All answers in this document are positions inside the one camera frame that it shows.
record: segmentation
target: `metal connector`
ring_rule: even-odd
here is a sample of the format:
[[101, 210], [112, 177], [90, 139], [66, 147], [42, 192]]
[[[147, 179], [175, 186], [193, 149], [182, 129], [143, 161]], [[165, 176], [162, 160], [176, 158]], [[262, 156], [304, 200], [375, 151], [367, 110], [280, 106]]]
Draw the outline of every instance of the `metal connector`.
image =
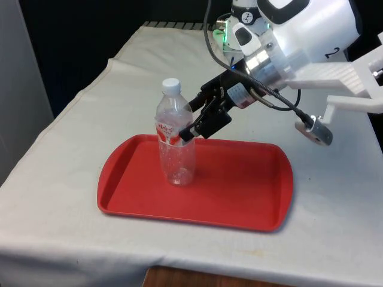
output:
[[307, 127], [305, 123], [298, 119], [295, 123], [295, 128], [317, 145], [331, 145], [333, 142], [333, 133], [321, 123], [320, 117], [312, 115], [311, 118], [314, 121], [312, 127]]

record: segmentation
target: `red tray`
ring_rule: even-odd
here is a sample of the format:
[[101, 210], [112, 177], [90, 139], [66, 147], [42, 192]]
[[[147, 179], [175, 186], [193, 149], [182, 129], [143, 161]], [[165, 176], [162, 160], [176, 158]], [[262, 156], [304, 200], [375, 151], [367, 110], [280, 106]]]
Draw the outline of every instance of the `red tray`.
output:
[[273, 231], [293, 195], [288, 158], [275, 145], [196, 139], [197, 169], [187, 187], [167, 183], [157, 136], [120, 145], [102, 169], [98, 207], [120, 216]]

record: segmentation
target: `green light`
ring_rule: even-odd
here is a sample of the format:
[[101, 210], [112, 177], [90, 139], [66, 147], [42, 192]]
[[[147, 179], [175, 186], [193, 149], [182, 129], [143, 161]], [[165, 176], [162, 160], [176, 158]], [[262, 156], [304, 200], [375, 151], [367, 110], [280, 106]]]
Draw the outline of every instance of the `green light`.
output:
[[223, 44], [227, 42], [227, 21], [225, 21], [225, 36], [223, 37]]

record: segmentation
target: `white cloth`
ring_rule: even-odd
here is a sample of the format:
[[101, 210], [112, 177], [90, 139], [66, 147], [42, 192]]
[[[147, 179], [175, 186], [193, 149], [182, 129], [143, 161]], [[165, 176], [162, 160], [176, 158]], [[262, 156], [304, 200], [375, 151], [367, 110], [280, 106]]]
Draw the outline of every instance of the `white cloth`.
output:
[[[162, 80], [179, 78], [190, 100], [220, 72], [201, 31], [140, 28], [0, 189], [2, 286], [139, 286], [152, 265], [296, 286], [383, 286], [383, 156], [366, 114], [339, 112], [335, 141], [322, 148], [295, 130], [293, 113], [260, 104], [231, 112], [216, 138], [277, 144], [293, 166], [294, 200], [275, 233], [98, 209], [108, 156], [127, 138], [155, 132]], [[302, 109], [322, 114], [328, 93], [303, 91]]]

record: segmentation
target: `bottle cap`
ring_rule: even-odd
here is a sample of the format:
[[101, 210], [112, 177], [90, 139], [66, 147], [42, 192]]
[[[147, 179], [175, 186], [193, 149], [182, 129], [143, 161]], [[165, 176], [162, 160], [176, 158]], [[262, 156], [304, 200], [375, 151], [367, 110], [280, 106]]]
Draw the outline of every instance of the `bottle cap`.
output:
[[170, 78], [162, 82], [162, 92], [169, 96], [176, 96], [181, 93], [181, 83], [178, 79]]

